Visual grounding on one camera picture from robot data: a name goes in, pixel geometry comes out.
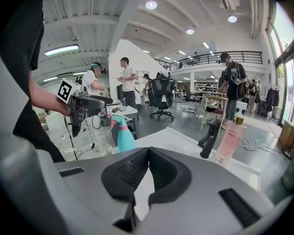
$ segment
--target column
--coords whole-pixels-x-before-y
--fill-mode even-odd
[[[190,82],[191,82],[191,88],[190,88],[190,90],[191,90],[191,92],[193,92],[195,89],[194,89],[194,72],[192,71],[191,72],[191,77],[190,77]]]

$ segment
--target white t-shirt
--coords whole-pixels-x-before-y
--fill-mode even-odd
[[[127,66],[126,69],[123,70],[122,77],[130,77],[131,75],[136,74],[136,71],[130,67]],[[124,92],[130,92],[135,90],[135,80],[123,80],[123,91]]]
[[[85,86],[87,88],[87,92],[89,95],[98,95],[100,96],[100,90],[94,89],[91,84],[94,81],[97,81],[94,72],[92,70],[88,70],[84,75],[82,79],[82,86]]]

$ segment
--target ceiling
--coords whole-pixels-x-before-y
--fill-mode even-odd
[[[227,17],[233,11],[221,9],[218,0],[153,0],[158,4],[155,10],[146,9],[147,1],[44,0],[46,25],[39,68],[32,74],[34,80],[41,83],[62,73],[86,71],[95,61],[108,68],[108,54],[121,38],[150,51],[155,58],[168,61],[163,57],[169,56],[172,62],[192,56],[195,51],[215,52],[218,34],[250,33],[251,18],[238,16],[236,23],[229,23]],[[249,0],[239,1],[238,12],[250,10]],[[187,35],[188,28],[195,33]],[[54,56],[44,54],[72,44],[78,44],[79,49]]]

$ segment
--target pink bottle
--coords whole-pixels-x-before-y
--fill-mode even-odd
[[[226,167],[245,132],[246,127],[242,126],[243,121],[243,115],[236,114],[233,121],[226,123],[226,132],[217,152],[212,157],[213,162]]]

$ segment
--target black railing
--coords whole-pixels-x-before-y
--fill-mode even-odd
[[[227,51],[227,53],[229,53],[231,59],[235,62],[253,64],[263,63],[262,52],[260,51]],[[173,63],[168,63],[158,59],[155,60],[158,61],[159,64],[162,65],[162,67],[164,67],[166,70],[173,71],[176,69],[181,69],[189,66],[218,63],[221,54],[222,52],[215,52],[213,54],[198,55],[193,56],[191,58],[185,58]]]

